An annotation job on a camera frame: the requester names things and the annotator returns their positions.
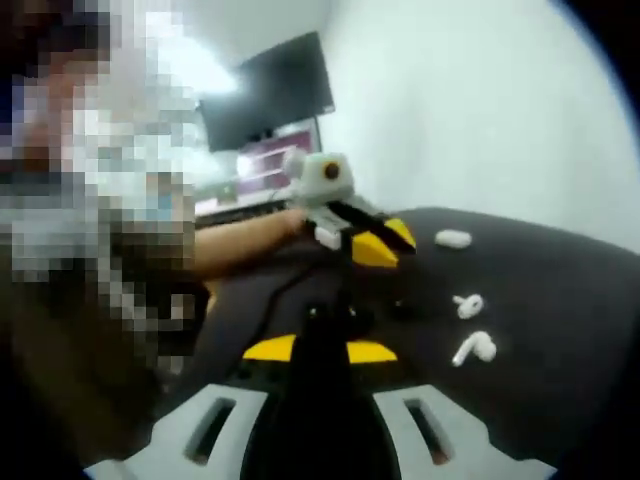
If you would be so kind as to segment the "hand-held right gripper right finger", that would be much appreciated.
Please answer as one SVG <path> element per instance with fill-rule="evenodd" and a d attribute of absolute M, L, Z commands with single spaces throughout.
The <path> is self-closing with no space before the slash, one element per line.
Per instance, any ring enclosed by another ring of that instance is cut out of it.
<path fill-rule="evenodd" d="M 498 448 L 489 428 L 385 346 L 322 346 L 325 479 L 549 479 L 554 466 Z"/>

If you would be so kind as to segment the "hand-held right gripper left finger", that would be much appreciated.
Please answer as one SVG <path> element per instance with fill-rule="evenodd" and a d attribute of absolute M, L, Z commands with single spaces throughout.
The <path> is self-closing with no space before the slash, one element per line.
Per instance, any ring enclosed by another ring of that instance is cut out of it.
<path fill-rule="evenodd" d="M 259 342 L 231 377 L 161 416 L 149 441 L 86 468 L 90 479 L 304 479 L 314 474 L 313 418 L 303 409 L 322 372 L 323 337 Z"/>

